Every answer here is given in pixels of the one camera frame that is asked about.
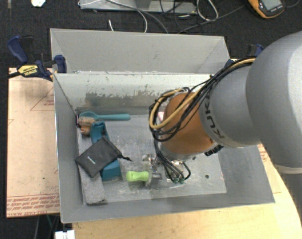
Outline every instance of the gray robot arm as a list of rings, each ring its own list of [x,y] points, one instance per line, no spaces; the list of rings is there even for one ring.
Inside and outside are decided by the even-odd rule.
[[[199,114],[222,146],[264,145],[302,220],[302,31],[222,79]]]

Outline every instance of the copper cylinder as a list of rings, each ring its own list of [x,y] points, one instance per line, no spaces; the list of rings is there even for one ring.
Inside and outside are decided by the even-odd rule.
[[[182,93],[176,95],[170,100],[165,108],[163,120],[165,120],[175,111],[185,96],[186,93]],[[173,117],[173,119],[164,127],[163,131],[172,128],[181,119],[181,116],[183,115],[183,112],[187,106],[188,105],[186,105],[175,117]],[[185,118],[180,127],[182,130],[178,131],[177,134],[170,140],[163,142],[163,146],[165,148],[174,153],[188,156],[203,152],[213,145],[214,141],[208,136],[202,127],[199,112],[197,111],[198,106],[199,104],[197,104],[193,111],[191,111],[190,114]]]

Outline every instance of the black pouch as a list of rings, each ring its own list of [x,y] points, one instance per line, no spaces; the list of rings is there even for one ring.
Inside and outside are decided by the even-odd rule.
[[[115,161],[117,158],[132,161],[128,157],[123,157],[118,148],[103,136],[84,153],[78,156],[75,161],[90,175],[91,178],[93,178],[106,165]]]

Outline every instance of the yellow cable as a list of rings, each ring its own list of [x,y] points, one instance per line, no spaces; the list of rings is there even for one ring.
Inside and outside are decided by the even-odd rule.
[[[255,61],[255,58],[249,58],[249,59],[246,59],[246,60],[242,60],[238,63],[234,63],[233,65],[231,65],[228,69],[231,69],[235,66],[239,66],[239,65],[242,65],[242,64],[247,64],[247,63],[253,63]],[[155,114],[155,111],[157,110],[157,108],[159,107],[161,101],[166,98],[166,97],[169,97],[169,96],[172,96],[174,95],[175,93],[177,92],[181,92],[181,91],[184,91],[184,89],[176,89],[176,90],[173,90],[171,92],[168,92],[166,94],[163,95],[163,97],[159,98],[157,103],[155,104],[155,106],[153,107],[151,113],[150,113],[150,118],[149,118],[149,126],[153,129],[159,129],[159,128],[162,128],[164,126],[166,126],[172,119],[174,116],[177,115],[177,113],[183,109],[183,107],[185,107],[190,101],[192,101],[196,96],[197,94],[199,93],[200,90],[198,90],[197,92],[195,92],[193,95],[191,95],[188,99],[186,99],[179,108],[177,108],[168,118],[166,118],[164,121],[162,121],[160,124],[158,125],[155,125],[153,124],[153,117],[154,117],[154,114]]]
[[[191,95],[188,99],[186,99],[179,108],[177,108],[166,120],[162,121],[160,124],[158,125],[154,125],[153,124],[153,117],[154,117],[154,114],[155,114],[155,111],[157,110],[157,108],[159,107],[161,101],[163,100],[164,97],[166,96],[172,96],[173,94],[170,95],[170,93],[167,93],[165,96],[159,98],[158,102],[155,104],[154,108],[152,109],[151,111],[151,114],[150,114],[150,118],[149,118],[149,125],[151,128],[153,129],[159,129],[161,127],[164,127],[165,125],[167,125],[172,119],[174,116],[176,116],[176,114],[184,107],[186,106],[190,101],[192,101],[196,95],[199,93],[200,90],[198,90],[197,92],[195,92],[193,95]]]

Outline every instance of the wire bundle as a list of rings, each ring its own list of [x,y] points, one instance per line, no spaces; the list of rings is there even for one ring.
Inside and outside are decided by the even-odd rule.
[[[179,88],[175,90],[171,90],[168,92],[163,93],[155,102],[149,107],[149,127],[150,131],[152,132],[152,135],[156,141],[164,142],[170,140],[179,130],[182,130],[181,128],[182,123],[186,119],[186,117],[192,113],[191,118],[187,121],[187,123],[183,126],[185,127],[189,121],[192,119],[194,114],[196,113],[197,109],[194,109],[197,104],[199,106],[204,101],[204,98],[206,94],[213,88],[215,84],[217,84],[219,81],[221,81],[227,74],[233,72],[234,70],[241,68],[243,66],[247,66],[248,64],[251,64],[255,58],[245,58],[237,60],[230,65],[224,67],[219,72],[217,72],[215,75],[210,76],[210,79],[202,82],[193,88],[184,87]],[[196,92],[193,92],[195,88],[203,85],[199,90]],[[157,123],[157,115],[160,106],[167,101],[167,99],[172,98],[175,94],[181,93],[181,92],[187,92],[186,96],[183,98],[183,100],[179,103],[175,111],[164,121],[161,123]],[[179,111],[181,111],[184,107],[187,108],[183,112],[180,120],[172,126],[170,129],[163,130],[163,128],[177,115]]]
[[[159,142],[168,141],[171,138],[173,138],[177,132],[182,130],[193,118],[197,110],[199,109],[200,105],[204,101],[207,93],[209,93],[210,90],[218,83],[220,82],[226,75],[229,73],[242,68],[244,66],[251,65],[254,62],[255,58],[244,58],[237,60],[235,62],[232,62],[230,65],[225,66],[223,69],[221,69],[219,72],[217,72],[215,75],[211,75],[210,79],[202,82],[193,88],[184,87],[179,88],[171,91],[164,92],[155,102],[149,107],[149,128],[152,132],[152,136],[154,138],[154,148],[155,152],[160,159],[160,161],[164,165],[164,169],[166,171],[166,174],[168,175],[168,178],[174,183],[180,182],[183,183],[184,180],[190,177],[191,172],[186,166],[186,164],[183,162],[182,164],[184,167],[188,170],[188,176],[184,177],[183,173],[176,168],[171,161],[169,161],[167,158],[165,158],[158,146]],[[193,92],[195,88],[201,86],[202,87],[197,90],[196,92]],[[161,105],[166,102],[168,99],[174,97],[177,93],[185,93],[187,92],[186,96],[183,98],[183,100],[179,103],[175,111],[166,119],[164,119],[159,124],[157,123],[157,115],[159,112],[159,108]],[[171,128],[163,130],[164,127],[177,115],[179,111],[181,111],[184,107],[185,110],[180,118],[180,120],[175,123]],[[191,114],[191,117],[188,119],[186,124],[181,127],[182,123],[185,121],[186,117]],[[213,153],[218,152],[222,148],[221,145],[217,145],[213,150],[210,150],[206,155],[211,155]]]

